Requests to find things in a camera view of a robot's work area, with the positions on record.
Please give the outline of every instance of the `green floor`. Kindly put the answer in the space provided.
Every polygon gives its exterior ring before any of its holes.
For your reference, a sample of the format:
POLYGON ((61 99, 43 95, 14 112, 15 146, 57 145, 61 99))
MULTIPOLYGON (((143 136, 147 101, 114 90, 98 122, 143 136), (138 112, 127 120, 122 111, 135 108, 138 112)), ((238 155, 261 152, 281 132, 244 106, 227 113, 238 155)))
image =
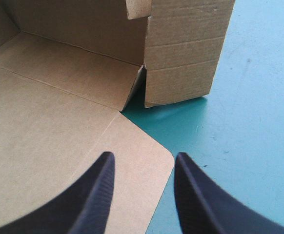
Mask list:
MULTIPOLYGON (((284 225, 284 1, 236 0, 211 94, 124 115, 188 152, 239 201, 284 225)), ((170 178, 148 234, 180 234, 170 178)))

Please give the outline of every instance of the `teal floor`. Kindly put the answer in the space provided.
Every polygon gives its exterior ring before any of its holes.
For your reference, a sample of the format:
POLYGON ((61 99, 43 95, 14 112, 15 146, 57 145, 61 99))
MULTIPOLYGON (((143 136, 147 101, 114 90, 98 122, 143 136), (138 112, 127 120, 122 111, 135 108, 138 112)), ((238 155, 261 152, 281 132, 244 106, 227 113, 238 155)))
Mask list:
MULTIPOLYGON (((150 109, 143 98, 124 115, 284 225, 284 0, 236 0, 210 95, 150 109)), ((172 175, 147 234, 180 233, 172 175)))

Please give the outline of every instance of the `cardboard box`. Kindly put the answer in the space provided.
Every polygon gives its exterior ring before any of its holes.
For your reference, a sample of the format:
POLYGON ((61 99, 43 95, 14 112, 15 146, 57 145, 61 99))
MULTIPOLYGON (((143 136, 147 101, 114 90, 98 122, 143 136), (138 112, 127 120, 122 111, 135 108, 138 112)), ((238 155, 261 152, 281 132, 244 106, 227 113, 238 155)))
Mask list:
POLYGON ((208 94, 233 4, 0 0, 0 225, 113 151, 106 233, 145 233, 174 161, 119 111, 208 94))

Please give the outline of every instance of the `cardboard edge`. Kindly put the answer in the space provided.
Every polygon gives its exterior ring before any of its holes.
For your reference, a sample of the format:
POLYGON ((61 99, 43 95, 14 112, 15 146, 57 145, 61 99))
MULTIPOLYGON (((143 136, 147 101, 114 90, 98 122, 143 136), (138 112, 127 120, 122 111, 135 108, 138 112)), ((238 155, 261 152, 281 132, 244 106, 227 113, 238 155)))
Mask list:
POLYGON ((202 95, 197 95, 197 96, 194 96, 194 97, 191 97, 191 98, 184 98, 182 100, 177 100, 177 101, 173 101, 173 102, 164 102, 164 103, 154 103, 154 102, 149 102, 145 99, 145 102, 144 102, 144 107, 145 108, 152 108, 152 107, 155 107, 155 106, 164 106, 164 105, 170 105, 170 104, 175 104, 175 103, 179 103, 179 102, 183 102, 183 101, 187 101, 187 100, 190 100, 190 99, 195 99, 195 98, 201 98, 203 96, 206 96, 206 95, 209 95, 210 94, 210 90, 207 92, 207 93, 204 93, 202 95))
POLYGON ((125 0, 125 3, 128 20, 140 19, 151 15, 152 0, 125 0))

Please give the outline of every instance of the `floor surface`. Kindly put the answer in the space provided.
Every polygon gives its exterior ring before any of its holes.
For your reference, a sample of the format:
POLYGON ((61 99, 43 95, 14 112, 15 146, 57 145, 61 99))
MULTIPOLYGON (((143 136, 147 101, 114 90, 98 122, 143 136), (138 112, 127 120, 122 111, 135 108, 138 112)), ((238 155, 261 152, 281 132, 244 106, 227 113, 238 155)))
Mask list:
MULTIPOLYGON (((124 115, 222 188, 284 225, 284 0, 236 0, 211 94, 124 115)), ((147 234, 180 234, 171 176, 147 234)))

